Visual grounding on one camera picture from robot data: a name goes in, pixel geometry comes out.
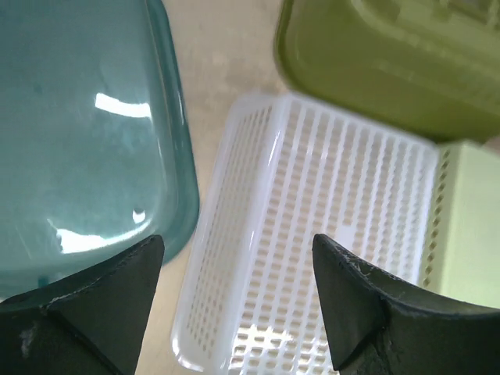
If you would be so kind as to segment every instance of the plastic container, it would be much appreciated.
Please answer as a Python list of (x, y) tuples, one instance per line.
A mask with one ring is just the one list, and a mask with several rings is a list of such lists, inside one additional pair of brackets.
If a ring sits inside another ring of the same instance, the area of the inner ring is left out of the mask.
[(10, 2), (0, 24), (0, 299), (161, 234), (198, 187), (160, 0)]
[(435, 141), (500, 134), (498, 0), (284, 0), (295, 89)]
[(333, 373), (313, 235), (416, 283), (438, 156), (428, 141), (301, 96), (234, 104), (177, 307), (179, 362)]
[(474, 143), (441, 147), (420, 285), (500, 308), (500, 156)]

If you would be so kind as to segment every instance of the white plastic rim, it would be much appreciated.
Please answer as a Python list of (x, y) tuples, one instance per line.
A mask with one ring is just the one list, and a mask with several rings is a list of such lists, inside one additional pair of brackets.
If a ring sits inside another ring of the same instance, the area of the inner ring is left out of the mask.
[(427, 140), (299, 95), (236, 102), (173, 325), (180, 364), (335, 373), (313, 235), (416, 284), (438, 158)]

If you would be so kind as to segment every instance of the table surface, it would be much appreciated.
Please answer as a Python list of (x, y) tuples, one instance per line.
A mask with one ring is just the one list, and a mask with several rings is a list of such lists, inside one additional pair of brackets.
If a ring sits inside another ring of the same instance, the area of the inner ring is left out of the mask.
[[(255, 89), (284, 91), (273, 61), (281, 0), (163, 0), (180, 68), (202, 204), (231, 104)], [(170, 330), (188, 245), (162, 269), (137, 375), (192, 373), (172, 352)]]

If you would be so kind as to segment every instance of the teal tray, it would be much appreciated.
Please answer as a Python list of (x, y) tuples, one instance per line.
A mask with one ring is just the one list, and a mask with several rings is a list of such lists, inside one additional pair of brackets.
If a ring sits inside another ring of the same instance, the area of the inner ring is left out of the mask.
[(0, 19), (0, 299), (150, 234), (172, 259), (199, 195), (161, 0), (19, 0)]

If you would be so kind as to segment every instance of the olive green container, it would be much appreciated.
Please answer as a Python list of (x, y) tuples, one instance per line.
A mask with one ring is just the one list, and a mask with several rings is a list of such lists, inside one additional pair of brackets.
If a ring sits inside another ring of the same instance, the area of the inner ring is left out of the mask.
[(420, 286), (500, 308), (500, 156), (472, 142), (441, 146)]
[(500, 134), (499, 0), (284, 0), (292, 88), (435, 141)]

